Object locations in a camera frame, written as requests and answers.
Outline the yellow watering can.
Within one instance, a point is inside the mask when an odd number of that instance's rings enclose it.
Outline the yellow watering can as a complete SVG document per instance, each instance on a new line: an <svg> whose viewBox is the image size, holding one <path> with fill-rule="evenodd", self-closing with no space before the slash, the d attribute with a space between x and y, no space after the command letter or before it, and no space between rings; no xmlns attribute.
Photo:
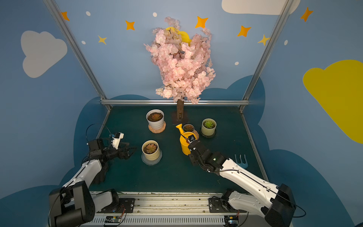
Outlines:
<svg viewBox="0 0 363 227"><path fill-rule="evenodd" d="M184 155L188 156L191 154L191 151L188 148L188 146L190 144L188 138L190 136L194 136L195 139L198 139L198 136L194 133L194 131L192 131L192 132L184 131L182 129L182 124L177 125L176 128L180 132L180 144L181 144L182 152L184 153Z"/></svg>

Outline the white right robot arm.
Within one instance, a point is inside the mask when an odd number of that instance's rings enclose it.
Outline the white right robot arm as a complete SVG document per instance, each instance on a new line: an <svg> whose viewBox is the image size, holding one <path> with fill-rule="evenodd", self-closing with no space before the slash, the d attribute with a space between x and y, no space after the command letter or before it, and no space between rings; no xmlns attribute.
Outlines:
<svg viewBox="0 0 363 227"><path fill-rule="evenodd" d="M231 191L224 194L228 204L235 210L243 210L263 217L272 227L289 227L296 208L292 189L277 186L243 169L221 153L212 153L193 135L186 138L192 164L204 171L214 173L237 184L248 194Z"/></svg>

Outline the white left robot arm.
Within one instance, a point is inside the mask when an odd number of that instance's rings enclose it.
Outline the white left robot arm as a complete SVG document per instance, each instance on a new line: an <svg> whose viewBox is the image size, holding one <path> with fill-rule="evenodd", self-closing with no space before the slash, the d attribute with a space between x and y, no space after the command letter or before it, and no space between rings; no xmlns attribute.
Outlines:
<svg viewBox="0 0 363 227"><path fill-rule="evenodd" d="M113 138L109 146L102 139L88 142L89 153L82 161L80 170L63 187L52 190L49 194L50 209L48 226L80 227L91 222L100 211L121 212L116 220L123 222L126 214L132 211L131 203L122 204L114 189L92 196L89 187L92 183L105 179L109 162L114 158L129 159L134 147L127 142Z"/></svg>

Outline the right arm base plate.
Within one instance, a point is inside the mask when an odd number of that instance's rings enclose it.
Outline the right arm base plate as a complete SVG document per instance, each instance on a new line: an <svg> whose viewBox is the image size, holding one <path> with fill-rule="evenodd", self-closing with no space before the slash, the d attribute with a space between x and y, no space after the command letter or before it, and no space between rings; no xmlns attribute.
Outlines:
<svg viewBox="0 0 363 227"><path fill-rule="evenodd" d="M219 197L213 196L208 198L209 212L210 213L238 213L238 210L234 209L228 201Z"/></svg>

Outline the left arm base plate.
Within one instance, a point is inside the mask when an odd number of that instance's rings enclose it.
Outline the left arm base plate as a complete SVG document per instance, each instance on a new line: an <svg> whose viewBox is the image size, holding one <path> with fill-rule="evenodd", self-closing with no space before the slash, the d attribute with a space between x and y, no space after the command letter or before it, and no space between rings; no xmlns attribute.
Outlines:
<svg viewBox="0 0 363 227"><path fill-rule="evenodd" d="M99 213L133 213L135 198L119 198L118 201L102 208Z"/></svg>

